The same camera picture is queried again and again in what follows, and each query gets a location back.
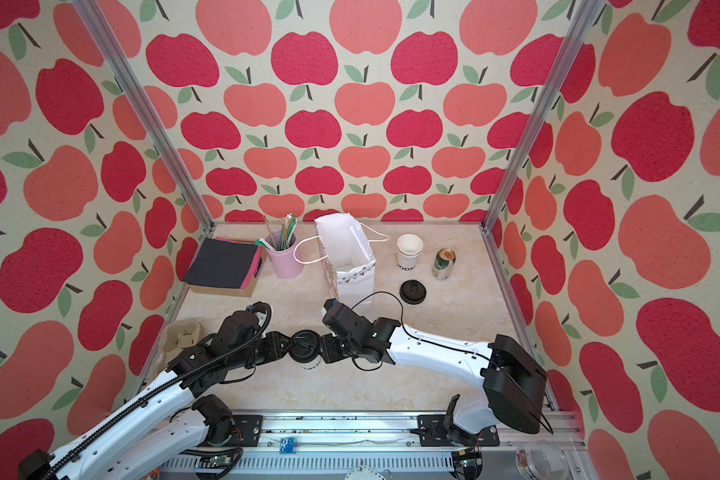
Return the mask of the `white paper coffee cup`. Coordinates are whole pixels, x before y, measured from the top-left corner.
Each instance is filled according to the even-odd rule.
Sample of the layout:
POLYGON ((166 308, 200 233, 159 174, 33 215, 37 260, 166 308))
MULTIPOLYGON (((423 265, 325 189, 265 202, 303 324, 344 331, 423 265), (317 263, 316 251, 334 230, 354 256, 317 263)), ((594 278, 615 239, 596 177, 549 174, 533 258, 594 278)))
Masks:
POLYGON ((310 360, 309 362, 302 363, 301 367, 305 370, 313 370, 317 368, 322 363, 322 359, 320 357, 315 357, 314 359, 310 360))

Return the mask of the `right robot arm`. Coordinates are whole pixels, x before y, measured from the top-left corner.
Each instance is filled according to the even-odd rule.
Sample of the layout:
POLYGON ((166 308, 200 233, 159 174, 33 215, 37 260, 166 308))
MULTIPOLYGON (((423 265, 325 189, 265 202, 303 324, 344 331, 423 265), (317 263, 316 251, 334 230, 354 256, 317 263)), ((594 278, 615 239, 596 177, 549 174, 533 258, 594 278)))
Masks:
POLYGON ((552 427, 543 414, 547 372, 512 337, 498 334, 491 342, 466 341, 407 328, 401 320, 379 317, 371 322, 336 299, 324 303, 321 338, 327 363, 349 358, 371 364, 425 368, 475 387, 456 396, 448 408, 450 426, 475 435, 501 423, 525 434, 552 427))

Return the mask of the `black napkin stack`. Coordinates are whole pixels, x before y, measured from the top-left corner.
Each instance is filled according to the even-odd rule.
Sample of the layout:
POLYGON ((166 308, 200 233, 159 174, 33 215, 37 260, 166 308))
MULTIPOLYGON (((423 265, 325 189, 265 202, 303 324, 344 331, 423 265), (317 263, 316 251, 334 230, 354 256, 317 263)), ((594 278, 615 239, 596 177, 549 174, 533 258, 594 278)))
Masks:
POLYGON ((256 283, 265 258, 265 250, 255 243, 206 239, 183 281, 197 287, 245 290, 256 283))

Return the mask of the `white paper gift bag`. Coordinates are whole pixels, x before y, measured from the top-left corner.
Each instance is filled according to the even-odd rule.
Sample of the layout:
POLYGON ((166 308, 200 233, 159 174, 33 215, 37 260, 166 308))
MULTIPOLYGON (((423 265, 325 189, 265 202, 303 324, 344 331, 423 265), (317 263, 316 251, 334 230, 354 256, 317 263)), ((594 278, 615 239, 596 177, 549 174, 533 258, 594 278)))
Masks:
POLYGON ((372 309, 376 259, 372 243, 386 242, 389 235, 359 222, 351 214, 323 215, 315 220, 316 235, 298 241, 294 259, 302 265, 320 263, 336 300, 357 313, 372 309), (317 241, 319 257, 300 257, 300 247, 317 241))

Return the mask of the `pink straw holder cup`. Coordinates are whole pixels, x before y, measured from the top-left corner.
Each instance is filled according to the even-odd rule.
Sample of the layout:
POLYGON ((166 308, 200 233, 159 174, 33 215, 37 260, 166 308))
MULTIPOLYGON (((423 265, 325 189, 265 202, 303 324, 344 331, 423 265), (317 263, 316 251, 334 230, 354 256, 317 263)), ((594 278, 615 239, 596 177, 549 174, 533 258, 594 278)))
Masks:
POLYGON ((274 272, 280 279, 295 279, 304 269, 304 265, 300 263, 295 256, 297 244, 298 237, 295 234, 291 234, 288 239, 288 247, 285 250, 267 250, 267 255, 274 272))

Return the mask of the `cardboard cup carrier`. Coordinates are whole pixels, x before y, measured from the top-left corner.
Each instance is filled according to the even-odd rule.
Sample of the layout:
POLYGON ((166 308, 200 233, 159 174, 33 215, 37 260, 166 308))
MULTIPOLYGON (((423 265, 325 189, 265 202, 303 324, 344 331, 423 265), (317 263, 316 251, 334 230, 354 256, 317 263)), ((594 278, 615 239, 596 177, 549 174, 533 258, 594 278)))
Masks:
POLYGON ((197 320, 181 320, 169 324, 161 333, 159 351, 165 363, 176 358, 185 348, 196 345, 205 336, 197 320))

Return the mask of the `black cup lid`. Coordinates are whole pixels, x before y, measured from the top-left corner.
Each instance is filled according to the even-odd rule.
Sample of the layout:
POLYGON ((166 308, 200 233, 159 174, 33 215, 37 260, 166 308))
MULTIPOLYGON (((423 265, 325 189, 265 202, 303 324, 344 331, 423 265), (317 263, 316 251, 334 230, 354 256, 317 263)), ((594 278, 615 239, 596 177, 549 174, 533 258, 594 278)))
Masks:
POLYGON ((289 356, 300 364, 320 357, 320 336, 312 330, 301 330, 291 337, 289 356))
POLYGON ((403 302, 409 305, 421 304, 427 296, 427 290, 420 281, 411 279, 404 281, 399 289, 399 295, 403 302))

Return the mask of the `right aluminium frame post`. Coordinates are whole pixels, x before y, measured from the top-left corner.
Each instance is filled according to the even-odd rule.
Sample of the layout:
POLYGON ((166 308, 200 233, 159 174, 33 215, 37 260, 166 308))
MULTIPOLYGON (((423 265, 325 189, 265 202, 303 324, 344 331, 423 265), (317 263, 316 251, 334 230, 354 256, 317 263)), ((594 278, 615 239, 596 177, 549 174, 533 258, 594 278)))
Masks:
POLYGON ((540 90, 539 98, 534 103, 534 108, 519 139, 518 146, 510 156, 498 191, 493 196, 486 218, 481 224, 481 234, 485 239, 488 239, 501 209, 506 206, 506 201, 515 180, 518 178, 522 165, 529 159, 530 150, 546 120, 547 112, 553 108, 556 100, 562 98, 560 93, 562 85, 586 40, 589 30, 592 28, 592 24, 606 2, 587 0, 578 1, 577 4, 579 8, 573 15, 570 27, 563 38, 547 80, 540 90))

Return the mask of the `brown wooden stirrer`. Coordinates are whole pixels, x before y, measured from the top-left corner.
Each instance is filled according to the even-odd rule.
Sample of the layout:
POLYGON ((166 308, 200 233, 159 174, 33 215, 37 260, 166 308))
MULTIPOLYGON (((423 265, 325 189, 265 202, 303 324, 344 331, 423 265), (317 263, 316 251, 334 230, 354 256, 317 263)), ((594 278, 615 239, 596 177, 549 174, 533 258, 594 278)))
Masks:
POLYGON ((264 220, 264 225, 267 228, 268 235, 265 237, 266 242, 271 246, 272 250, 277 249, 277 236, 273 233, 273 230, 267 219, 264 220))

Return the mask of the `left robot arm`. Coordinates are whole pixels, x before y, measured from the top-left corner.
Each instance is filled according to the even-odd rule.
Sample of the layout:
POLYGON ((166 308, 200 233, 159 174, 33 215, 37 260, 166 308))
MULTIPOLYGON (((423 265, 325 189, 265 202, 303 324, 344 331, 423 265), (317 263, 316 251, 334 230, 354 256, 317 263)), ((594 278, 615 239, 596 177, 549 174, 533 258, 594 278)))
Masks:
POLYGON ((209 445, 237 458, 243 429, 210 388, 231 370, 254 370, 292 348, 290 337, 267 327, 269 305, 257 302, 227 317, 219 331, 184 349, 142 392, 77 439, 52 453, 22 460, 22 479, 141 479, 187 450, 209 445))

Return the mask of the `green drink can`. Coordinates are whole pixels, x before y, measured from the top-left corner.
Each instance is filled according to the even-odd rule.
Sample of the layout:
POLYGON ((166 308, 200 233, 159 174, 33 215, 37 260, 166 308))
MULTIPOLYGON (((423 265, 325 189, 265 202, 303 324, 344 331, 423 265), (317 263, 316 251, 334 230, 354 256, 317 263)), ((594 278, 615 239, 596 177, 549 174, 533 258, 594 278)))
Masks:
POLYGON ((456 263, 456 254, 452 249, 440 249, 435 255, 432 267, 432 275, 438 280, 448 279, 456 263))

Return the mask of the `green paper straw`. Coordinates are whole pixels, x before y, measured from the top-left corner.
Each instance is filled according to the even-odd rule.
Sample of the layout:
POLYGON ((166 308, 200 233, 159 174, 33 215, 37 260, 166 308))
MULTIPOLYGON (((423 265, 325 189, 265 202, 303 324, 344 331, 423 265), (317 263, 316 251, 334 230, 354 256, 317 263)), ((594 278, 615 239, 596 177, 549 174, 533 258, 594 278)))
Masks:
POLYGON ((279 237, 279 250, 287 250, 291 245, 291 237, 298 223, 298 218, 292 214, 287 214, 281 222, 281 230, 279 237))

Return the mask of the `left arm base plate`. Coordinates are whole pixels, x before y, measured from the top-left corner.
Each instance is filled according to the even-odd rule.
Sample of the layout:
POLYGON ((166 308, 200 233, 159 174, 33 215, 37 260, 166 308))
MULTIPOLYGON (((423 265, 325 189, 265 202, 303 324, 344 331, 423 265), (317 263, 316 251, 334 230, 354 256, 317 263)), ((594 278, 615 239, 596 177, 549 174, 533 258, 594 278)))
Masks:
POLYGON ((213 445, 220 447, 257 447, 262 432, 262 415, 233 415, 221 421, 213 445))

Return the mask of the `blue small block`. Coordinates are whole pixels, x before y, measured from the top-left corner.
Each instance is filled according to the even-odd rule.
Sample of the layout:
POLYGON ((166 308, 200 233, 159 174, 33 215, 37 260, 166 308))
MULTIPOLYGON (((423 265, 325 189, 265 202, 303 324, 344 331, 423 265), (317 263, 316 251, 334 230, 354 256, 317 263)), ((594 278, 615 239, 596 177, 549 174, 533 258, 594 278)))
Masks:
POLYGON ((296 439, 294 437, 283 437, 279 442, 279 453, 290 455, 295 453, 296 439))

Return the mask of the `aluminium frame post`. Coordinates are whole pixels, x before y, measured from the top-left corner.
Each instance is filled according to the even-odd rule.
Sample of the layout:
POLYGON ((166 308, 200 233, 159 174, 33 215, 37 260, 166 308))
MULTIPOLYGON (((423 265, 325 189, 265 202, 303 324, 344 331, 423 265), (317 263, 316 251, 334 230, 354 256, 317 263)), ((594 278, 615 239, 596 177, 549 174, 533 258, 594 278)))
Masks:
POLYGON ((560 93, 562 85, 586 40, 589 30, 592 28, 592 24, 606 2, 587 0, 578 1, 577 4, 579 8, 573 15, 570 27, 563 38, 547 80, 540 90, 539 98, 534 103, 534 108, 519 139, 518 146, 510 156, 498 191, 493 196, 486 218, 481 224, 481 234, 485 239, 488 239, 501 209, 506 206, 506 201, 515 180, 518 178, 522 165, 529 159, 530 150, 546 120, 547 112, 553 108, 556 100, 562 98, 560 93))
POLYGON ((96 1, 73 1, 77 13, 106 60, 114 78, 119 83, 147 135, 160 154, 178 189, 199 221, 200 230, 210 236, 215 222, 197 190, 181 155, 167 135, 163 122, 129 64, 116 34, 110 27, 103 10, 96 1))

